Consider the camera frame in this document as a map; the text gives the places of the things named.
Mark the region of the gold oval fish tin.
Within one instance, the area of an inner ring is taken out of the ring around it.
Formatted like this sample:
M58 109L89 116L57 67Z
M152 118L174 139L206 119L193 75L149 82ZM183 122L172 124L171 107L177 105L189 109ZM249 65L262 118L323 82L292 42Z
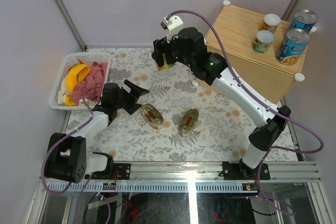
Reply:
M183 137L189 136L196 127L198 118L199 110L197 108L189 108L186 110L178 125L179 135Z

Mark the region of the dark green small can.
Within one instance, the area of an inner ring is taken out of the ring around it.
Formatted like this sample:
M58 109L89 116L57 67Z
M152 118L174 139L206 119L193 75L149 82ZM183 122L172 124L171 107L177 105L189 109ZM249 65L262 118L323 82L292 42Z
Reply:
M273 43L275 36L272 32L268 30L260 30L256 34L255 41L252 45L254 52L258 54L264 54L270 48L270 45Z

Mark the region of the yellow jar white lid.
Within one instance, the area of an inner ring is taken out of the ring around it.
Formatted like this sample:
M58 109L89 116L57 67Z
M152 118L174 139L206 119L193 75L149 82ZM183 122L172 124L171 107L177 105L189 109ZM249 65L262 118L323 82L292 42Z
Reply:
M259 31L261 30L267 30L271 33L275 33L278 25L281 23L281 19L276 14L267 14L264 16L262 25L259 28Z

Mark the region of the blue soup can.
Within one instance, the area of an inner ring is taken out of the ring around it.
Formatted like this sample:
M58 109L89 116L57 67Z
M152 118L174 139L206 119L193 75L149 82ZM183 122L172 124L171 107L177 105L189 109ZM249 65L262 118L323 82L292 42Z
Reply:
M308 9L301 9L294 13L289 24L289 29L299 28L310 32L317 20L318 16L315 12Z
M310 40L311 35L303 29L288 30L276 54L276 59L283 65L296 64Z

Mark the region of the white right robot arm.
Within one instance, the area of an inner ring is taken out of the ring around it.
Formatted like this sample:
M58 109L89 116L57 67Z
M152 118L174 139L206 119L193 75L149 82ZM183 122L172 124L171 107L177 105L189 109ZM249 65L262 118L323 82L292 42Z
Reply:
M250 145L239 172L245 179L257 175L262 158L285 129L290 109L266 101L235 71L230 71L223 56L207 50L203 35L194 27L183 28L171 40L155 40L152 58L158 67L176 62L189 67L196 78L225 93L252 119L256 128L249 135Z

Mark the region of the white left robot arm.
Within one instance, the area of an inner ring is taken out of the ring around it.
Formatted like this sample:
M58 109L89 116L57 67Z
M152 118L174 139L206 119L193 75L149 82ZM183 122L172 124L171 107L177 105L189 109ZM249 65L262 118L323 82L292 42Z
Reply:
M70 183L79 183L86 175L109 179L115 175L113 157L110 154L87 153L87 141L107 128L123 109L130 115L141 104L139 97L149 93L129 80L124 84L129 91L116 83L102 86L99 102L90 108L86 122L67 133L54 133L49 140L48 151L41 168L42 178L53 178Z

